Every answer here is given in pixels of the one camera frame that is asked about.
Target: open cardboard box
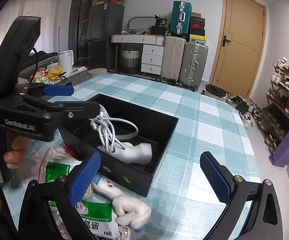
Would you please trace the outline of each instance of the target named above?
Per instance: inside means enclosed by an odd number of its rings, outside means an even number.
[[[66,147],[74,151],[80,159],[83,159],[91,151],[98,152],[101,156],[99,173],[146,197],[153,177],[159,170],[178,119],[102,94],[97,94],[88,101],[101,104],[110,117],[121,118],[134,123],[138,127],[139,134],[128,142],[133,145],[142,142],[150,143],[152,148],[151,162],[147,165],[126,164],[99,150],[97,147],[102,145],[99,134],[92,130],[89,120],[73,120],[61,124],[59,131]],[[116,134],[126,134],[134,131],[132,126],[125,123],[113,122],[113,125]]]

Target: yellow sticker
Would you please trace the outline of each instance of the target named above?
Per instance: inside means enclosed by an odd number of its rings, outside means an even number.
[[[126,176],[123,176],[123,178],[125,179],[125,181],[129,184],[131,184],[131,182],[129,181],[129,179]]]

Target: screw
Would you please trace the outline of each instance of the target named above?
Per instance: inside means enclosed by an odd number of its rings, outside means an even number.
[[[235,179],[236,181],[238,181],[238,182],[243,181],[243,178],[242,178],[240,175],[234,176],[234,179]]]
[[[30,180],[29,186],[34,186],[36,183],[37,183],[37,181],[35,179]]]
[[[266,179],[264,182],[265,182],[265,184],[267,184],[268,186],[271,186],[271,185],[272,185],[272,181],[269,180],[269,179]]]
[[[51,118],[51,114],[50,113],[45,113],[42,116],[45,117],[45,118]]]
[[[65,180],[66,180],[66,178],[67,178],[67,176],[66,176],[66,175],[60,175],[60,176],[57,178],[57,181],[60,181],[60,182],[62,182],[62,181],[65,181]]]

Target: white drawer unit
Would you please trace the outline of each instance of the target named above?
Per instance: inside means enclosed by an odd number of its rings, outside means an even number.
[[[163,56],[163,50],[161,46],[143,45],[144,54]]]
[[[142,63],[141,71],[160,75],[161,74],[161,66]]]
[[[126,42],[132,43],[133,42],[133,35],[114,35],[113,42]]]
[[[164,38],[163,38],[163,37],[157,37],[157,39],[156,39],[156,45],[163,45],[163,41],[164,41]]]
[[[133,35],[133,43],[156,44],[156,38],[151,35]]]
[[[142,63],[162,66],[162,56],[142,54]]]

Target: white curtain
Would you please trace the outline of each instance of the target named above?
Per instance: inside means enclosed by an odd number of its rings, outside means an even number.
[[[58,0],[9,0],[0,12],[0,45],[18,16],[41,17],[37,51],[54,52],[55,17]]]

